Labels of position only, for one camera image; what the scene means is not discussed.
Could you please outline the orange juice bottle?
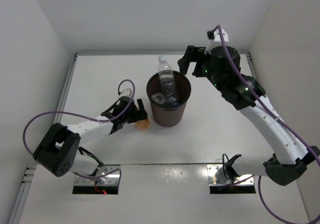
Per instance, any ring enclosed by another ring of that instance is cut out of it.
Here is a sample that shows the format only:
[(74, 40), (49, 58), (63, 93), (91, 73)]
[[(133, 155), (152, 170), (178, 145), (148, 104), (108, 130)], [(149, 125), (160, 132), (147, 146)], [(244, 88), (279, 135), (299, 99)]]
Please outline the orange juice bottle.
[(135, 123), (135, 126), (136, 126), (138, 129), (140, 129), (140, 130), (145, 130), (145, 129), (149, 128), (149, 126), (150, 126), (149, 119), (143, 120), (143, 121), (139, 121), (139, 120), (138, 120), (138, 121)]

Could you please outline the clear bottle white blue label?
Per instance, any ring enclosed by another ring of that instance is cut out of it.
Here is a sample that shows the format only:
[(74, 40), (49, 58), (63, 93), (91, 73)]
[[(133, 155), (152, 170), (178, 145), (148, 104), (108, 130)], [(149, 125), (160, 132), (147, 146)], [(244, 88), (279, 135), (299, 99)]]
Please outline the clear bottle white blue label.
[(153, 94), (151, 98), (157, 104), (164, 104), (166, 101), (162, 93)]

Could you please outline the clear unlabelled plastic bottle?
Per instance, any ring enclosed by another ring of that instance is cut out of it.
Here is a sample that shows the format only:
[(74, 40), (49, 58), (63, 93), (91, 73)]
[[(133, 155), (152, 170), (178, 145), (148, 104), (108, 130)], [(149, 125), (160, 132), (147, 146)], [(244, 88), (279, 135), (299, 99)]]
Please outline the clear unlabelled plastic bottle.
[(167, 105), (178, 103), (179, 94), (176, 87), (174, 72), (172, 66), (167, 62), (164, 55), (158, 57), (159, 64), (157, 66), (157, 72), (162, 86), (162, 93), (165, 97)]

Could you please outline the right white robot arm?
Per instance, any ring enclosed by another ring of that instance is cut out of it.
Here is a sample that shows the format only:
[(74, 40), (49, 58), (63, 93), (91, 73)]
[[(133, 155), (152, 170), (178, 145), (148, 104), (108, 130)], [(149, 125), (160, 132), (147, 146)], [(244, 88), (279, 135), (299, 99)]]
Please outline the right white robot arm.
[(315, 160), (312, 153), (282, 125), (283, 119), (274, 110), (265, 90), (252, 76), (241, 73), (240, 54), (232, 47), (222, 46), (207, 52), (205, 47), (189, 45), (177, 62), (181, 74), (186, 74), (190, 63), (196, 63), (193, 76), (205, 77), (242, 115), (247, 117), (273, 150), (267, 158), (246, 158), (234, 155), (222, 167), (221, 177), (234, 181), (244, 174), (267, 176), (281, 186), (297, 180)]

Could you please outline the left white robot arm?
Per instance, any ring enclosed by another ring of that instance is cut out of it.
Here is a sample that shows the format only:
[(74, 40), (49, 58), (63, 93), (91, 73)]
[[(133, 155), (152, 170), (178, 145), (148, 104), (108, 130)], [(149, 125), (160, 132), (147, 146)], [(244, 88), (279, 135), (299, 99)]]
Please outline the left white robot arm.
[(83, 144), (111, 135), (125, 124), (147, 120), (143, 101), (131, 100), (130, 96), (119, 98), (98, 117), (72, 125), (53, 124), (33, 153), (33, 158), (56, 177), (68, 172), (93, 179), (103, 163)]

